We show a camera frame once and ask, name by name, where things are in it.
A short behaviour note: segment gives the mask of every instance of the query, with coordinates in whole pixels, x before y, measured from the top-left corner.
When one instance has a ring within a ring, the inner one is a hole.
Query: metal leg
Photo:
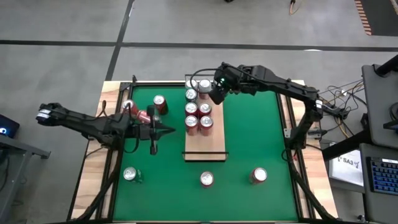
[[[19,141],[16,141],[15,139],[11,139],[2,135],[0,135],[0,144],[3,146],[31,152],[32,154],[39,155],[42,159],[48,159],[51,154],[51,152],[38,149],[36,147],[21,143]]]
[[[322,150],[323,160],[329,161],[330,159],[334,159],[340,155],[346,154],[347,152],[351,152],[352,150],[359,148],[359,144],[361,143],[372,143],[369,129],[365,129],[344,141]]]

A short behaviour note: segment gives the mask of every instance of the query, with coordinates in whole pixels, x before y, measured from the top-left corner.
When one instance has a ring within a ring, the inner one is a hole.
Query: red soda can
[[[211,91],[211,82],[209,80],[200,80],[199,82],[199,97],[203,100],[209,98],[209,92]]]
[[[267,171],[264,168],[257,167],[250,173],[250,181],[252,184],[263,183],[267,179]]]
[[[185,118],[185,129],[190,136],[194,136],[198,133],[198,118],[195,116],[187,116]]]
[[[185,115],[186,116],[198,116],[198,106],[196,103],[187,103],[185,105]]]
[[[214,183],[213,174],[209,171],[203,172],[200,176],[200,183],[205,188],[212,186]]]
[[[133,100],[125,100],[122,104],[122,107],[123,107],[123,113],[128,113],[130,110],[131,115],[133,115],[134,117],[137,116],[138,107]]]
[[[145,124],[149,124],[149,123],[150,123],[150,117],[149,117],[149,115],[147,114],[147,111],[144,111],[144,110],[138,111],[137,119],[138,119],[139,121],[141,121],[142,123],[145,123]],[[158,122],[162,122],[162,121],[160,120],[160,117],[157,116],[157,115],[154,115],[154,120],[155,120],[155,121],[158,121]]]
[[[197,98],[198,98],[198,93],[195,90],[190,89],[185,92],[185,100],[187,102],[194,103],[197,100]]]
[[[165,115],[169,112],[169,107],[167,106],[166,98],[164,98],[164,96],[162,95],[155,96],[154,105],[160,115]]]
[[[208,103],[202,103],[199,106],[199,118],[203,116],[210,116],[211,114],[211,106]]]
[[[213,130],[213,119],[209,116],[200,118],[200,132],[204,136],[209,136]]]

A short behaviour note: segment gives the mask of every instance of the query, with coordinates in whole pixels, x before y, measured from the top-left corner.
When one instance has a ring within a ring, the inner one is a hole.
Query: wooden table
[[[296,80],[294,82],[303,84],[302,80]],[[101,111],[101,102],[103,100],[107,101],[106,112],[107,114],[114,113],[116,109],[116,101],[119,94],[119,87],[121,82],[110,81],[104,82],[101,97],[98,103],[97,114]],[[285,119],[287,123],[287,127],[291,127],[289,114],[287,111],[287,104],[285,97],[282,96],[282,104],[284,107]],[[297,101],[292,99],[292,105],[294,109],[294,115],[296,119],[296,123],[300,122],[301,117],[304,114],[304,104],[301,101]],[[320,147],[319,141],[315,139],[308,139],[308,144]],[[96,141],[90,141],[88,144],[87,154],[99,148],[100,145]],[[82,173],[80,179],[78,180],[78,190],[76,193],[74,206],[72,210],[71,218],[79,217],[90,205],[95,196],[100,190],[101,180],[103,176],[104,164],[106,159],[107,149],[102,149],[85,159],[83,164]],[[116,160],[117,152],[114,152],[113,156],[113,164]],[[325,209],[334,217],[337,217],[337,211],[335,207],[335,203],[333,200],[333,195],[330,189],[329,178],[326,172],[325,163],[323,162],[322,152],[318,149],[314,149],[312,147],[307,147],[303,150],[303,158],[305,161],[305,168],[308,175],[308,181],[312,192],[315,194],[319,202],[325,207]],[[306,199],[302,190],[300,191],[300,199],[303,208],[304,217],[308,217],[308,210],[306,206]],[[111,189],[107,192],[104,200],[103,207],[103,217],[106,216],[109,205],[109,196],[111,193]]]

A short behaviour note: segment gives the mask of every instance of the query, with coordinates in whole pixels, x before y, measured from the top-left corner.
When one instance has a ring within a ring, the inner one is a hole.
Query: white paper sheet
[[[354,150],[330,161],[330,177],[363,187],[361,152]]]

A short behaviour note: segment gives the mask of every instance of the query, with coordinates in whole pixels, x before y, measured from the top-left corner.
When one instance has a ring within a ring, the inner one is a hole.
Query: can lid
[[[197,81],[196,81],[196,80],[192,80],[192,85],[193,85],[193,87],[196,87],[196,86],[198,85]],[[187,81],[185,82],[185,87],[187,87],[187,88],[192,88],[192,86],[191,86],[191,81],[190,81],[190,80],[187,80]]]
[[[185,105],[185,111],[188,113],[193,113],[198,109],[198,106],[196,105],[196,103],[187,103],[187,105]]]
[[[211,83],[209,80],[200,80],[199,85],[202,88],[209,88]]]
[[[209,113],[211,111],[211,106],[208,103],[202,103],[199,110],[202,113]]]
[[[189,100],[193,100],[197,97],[197,92],[195,90],[187,90],[187,92],[185,92],[185,96],[189,99]]]
[[[189,127],[194,127],[198,124],[198,119],[192,115],[187,116],[187,118],[185,118],[185,124]]]
[[[201,119],[200,119],[200,124],[203,126],[203,127],[210,127],[212,124],[213,124],[213,119],[211,118],[211,117],[209,117],[209,116],[203,116]]]
[[[264,168],[256,168],[254,170],[254,177],[258,181],[265,181],[267,179],[267,171]]]
[[[136,177],[137,171],[134,167],[127,167],[123,172],[123,177],[126,180],[132,180]]]
[[[213,174],[209,171],[205,171],[200,176],[200,182],[203,185],[211,185],[214,181]]]
[[[134,102],[132,100],[125,100],[122,104],[123,109],[129,109],[129,105],[130,108],[132,108],[134,106]]]
[[[156,105],[161,105],[164,102],[164,96],[162,95],[156,95],[154,98],[154,103]]]

